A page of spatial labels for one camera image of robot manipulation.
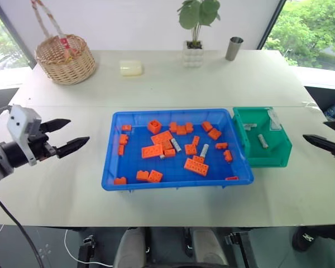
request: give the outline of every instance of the potted plant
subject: potted plant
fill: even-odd
[[[200,67],[203,63],[203,44],[199,40],[201,26],[210,26],[217,18],[220,20],[217,0],[186,0],[178,9],[182,28],[191,30],[192,41],[185,41],[183,61],[186,67]]]

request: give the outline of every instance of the window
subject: window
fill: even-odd
[[[335,70],[335,0],[287,0],[263,49],[289,65]]]
[[[0,20],[0,70],[27,66],[28,59]]]

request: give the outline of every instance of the white table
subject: white table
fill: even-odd
[[[52,157],[34,167],[23,166],[0,182],[0,199],[22,224],[335,224],[335,159],[302,137],[302,134],[313,133],[335,141],[335,132],[322,125],[321,111],[310,107],[312,98],[281,56],[268,51],[241,51],[235,62],[226,63],[217,58],[217,52],[212,52],[201,69],[191,70],[179,66],[177,52],[97,52],[94,55],[100,60],[111,59],[111,65],[101,61],[97,73],[86,82],[61,87],[47,80],[37,66],[33,71],[35,76],[13,98],[13,103],[34,108],[43,121],[72,120],[62,130],[49,135],[51,144],[60,146],[75,137],[91,137],[82,149],[70,156]],[[146,63],[146,74],[138,78],[119,77],[117,60],[120,55],[126,59],[142,59]],[[153,74],[161,77],[164,83],[159,85]],[[251,91],[258,91],[258,97]],[[264,105],[275,107],[293,144],[288,167],[253,169],[253,184],[225,189],[191,187],[133,193],[102,189],[103,165],[114,112],[181,107],[222,107],[232,112],[232,106]],[[0,142],[11,140],[5,127],[7,118],[8,113],[0,116]],[[12,224],[0,210],[1,223]]]

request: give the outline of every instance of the orange lego brick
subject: orange lego brick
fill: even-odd
[[[147,181],[147,178],[149,177],[149,171],[142,171],[142,170],[139,170],[137,173],[136,173],[136,179],[137,180],[143,180],[143,181]]]
[[[193,144],[185,144],[185,152],[187,155],[195,155],[197,154],[197,150],[195,145]]]
[[[186,159],[184,168],[202,176],[206,176],[208,171],[208,165],[196,162],[190,158]]]
[[[239,177],[237,176],[228,177],[228,178],[225,178],[225,180],[239,180]]]
[[[147,124],[147,129],[151,131],[154,135],[158,134],[161,130],[162,124],[158,120],[150,121]]]
[[[205,162],[205,158],[204,158],[204,157],[202,157],[202,156],[197,156],[197,155],[194,155],[194,156],[192,157],[192,160],[194,160],[194,161],[196,161],[196,162],[199,162],[199,163],[202,163],[202,164],[203,164],[203,162]]]
[[[164,150],[165,157],[174,157],[176,155],[175,149]]]
[[[178,128],[177,128],[178,125],[176,124],[176,122],[171,122],[169,126],[170,126],[169,130],[170,130],[172,133],[176,133],[176,130],[178,129]]]
[[[123,125],[122,130],[130,131],[130,130],[132,130],[132,126],[131,125]]]
[[[114,179],[114,185],[123,185],[123,184],[127,184],[127,179],[125,177]]]
[[[157,144],[153,146],[143,147],[141,149],[141,157],[142,158],[150,158],[154,156],[160,156],[163,154],[162,145]]]
[[[200,137],[199,136],[194,136],[194,139],[192,140],[192,144],[197,147],[199,144]]]
[[[233,158],[232,158],[232,154],[230,150],[226,150],[225,152],[223,152],[223,155],[224,155],[224,159],[227,162],[232,162]]]
[[[169,140],[163,141],[163,142],[161,143],[161,145],[162,145],[162,149],[163,149],[164,151],[173,148],[173,145],[171,144],[171,142],[170,142]]]
[[[194,131],[194,125],[192,123],[188,122],[185,124],[185,126],[187,133],[192,133]]]
[[[119,145],[119,147],[118,147],[118,155],[124,155],[124,145]]]
[[[217,140],[221,135],[222,132],[218,131],[217,129],[213,128],[210,132],[207,134],[209,137],[211,137],[214,140]]]
[[[228,143],[226,142],[217,143],[215,147],[216,149],[227,149]]]
[[[155,171],[154,169],[150,172],[147,180],[151,183],[159,183],[162,178],[162,173]]]
[[[177,135],[186,135],[187,134],[186,127],[185,126],[177,126],[176,134]]]
[[[202,122],[202,128],[206,131],[209,132],[213,127],[208,121],[203,121]]]
[[[163,141],[170,141],[173,136],[171,135],[170,131],[164,131],[160,134],[151,136],[151,141],[152,143],[154,143],[155,145],[162,143]]]
[[[126,145],[127,143],[128,143],[128,135],[121,134],[121,136],[119,137],[119,144]]]

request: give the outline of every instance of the stainless steel tumbler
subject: stainless steel tumbler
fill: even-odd
[[[232,37],[229,40],[229,45],[226,53],[226,60],[233,61],[240,50],[240,47],[243,43],[243,39],[240,37]]]

